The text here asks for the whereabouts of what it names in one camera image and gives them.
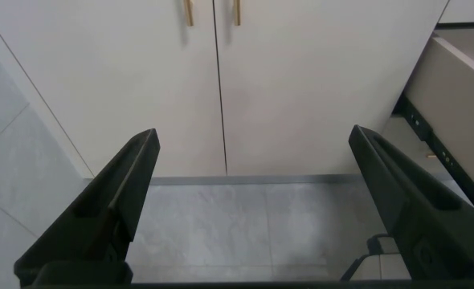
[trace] brass handle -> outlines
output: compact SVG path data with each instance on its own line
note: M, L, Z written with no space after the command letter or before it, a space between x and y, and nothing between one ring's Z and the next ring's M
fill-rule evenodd
M192 1L183 0L183 6L186 9L187 26L194 26L194 20L192 19Z
M240 26L240 0L234 0L234 25Z

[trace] cabinet door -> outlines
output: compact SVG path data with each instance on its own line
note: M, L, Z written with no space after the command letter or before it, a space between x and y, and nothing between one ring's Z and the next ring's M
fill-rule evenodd
M357 172L349 132L382 131L446 2L216 1L228 174Z
M213 5L0 0L0 34L94 174L156 128L155 177L226 174Z

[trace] floor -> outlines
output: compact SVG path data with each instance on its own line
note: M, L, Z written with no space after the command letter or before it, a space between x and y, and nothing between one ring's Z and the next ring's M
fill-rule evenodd
M135 283L337 280L384 233L363 182L152 186Z

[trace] open drawer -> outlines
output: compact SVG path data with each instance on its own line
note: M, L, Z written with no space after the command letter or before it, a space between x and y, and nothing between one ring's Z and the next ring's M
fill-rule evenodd
M413 128L432 131L437 157L474 204L474 29L435 31L405 96L417 112Z

